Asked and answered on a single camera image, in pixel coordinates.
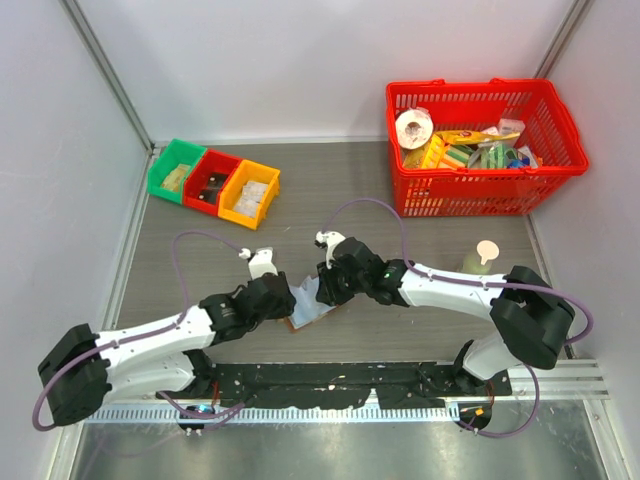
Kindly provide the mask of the brown leather card holder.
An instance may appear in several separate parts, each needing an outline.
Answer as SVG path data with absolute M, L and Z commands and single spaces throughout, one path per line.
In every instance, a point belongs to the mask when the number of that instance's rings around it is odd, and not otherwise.
M 336 309 L 316 300 L 319 291 L 319 278 L 307 276 L 300 286 L 289 286 L 295 299 L 293 313 L 286 317 L 285 323 L 291 332 L 297 332 L 313 322 L 325 317 Z

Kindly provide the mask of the silver white card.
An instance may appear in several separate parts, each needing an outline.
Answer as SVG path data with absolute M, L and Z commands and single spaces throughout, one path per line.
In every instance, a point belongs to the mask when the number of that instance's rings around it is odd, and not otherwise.
M 255 218 L 260 207 L 260 200 L 255 197 L 241 196 L 233 207 L 233 211 L 249 218 Z

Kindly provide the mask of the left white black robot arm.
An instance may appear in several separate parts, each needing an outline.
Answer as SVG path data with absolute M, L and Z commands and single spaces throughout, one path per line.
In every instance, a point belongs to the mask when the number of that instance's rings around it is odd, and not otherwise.
M 94 332 L 88 324 L 70 328 L 38 366 L 43 390 L 32 422 L 39 431 L 77 423 L 126 389 L 185 391 L 202 398 L 213 373 L 200 363 L 186 366 L 178 383 L 156 383 L 148 367 L 172 354 L 237 340 L 265 320 L 294 313 L 296 299 L 286 275 L 266 273 L 229 293 L 212 294 L 185 311 L 128 330 Z

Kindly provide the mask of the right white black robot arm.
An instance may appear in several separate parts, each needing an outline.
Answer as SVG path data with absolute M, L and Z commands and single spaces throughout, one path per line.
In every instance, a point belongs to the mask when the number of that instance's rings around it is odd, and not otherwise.
M 494 324 L 495 333 L 465 343 L 454 361 L 451 381 L 465 395 L 514 366 L 553 369 L 575 318 L 569 303 L 527 267 L 506 275 L 452 273 L 404 259 L 385 261 L 335 231 L 318 233 L 315 243 L 325 251 L 317 266 L 321 304 L 341 306 L 365 294 L 381 305 L 435 307 Z

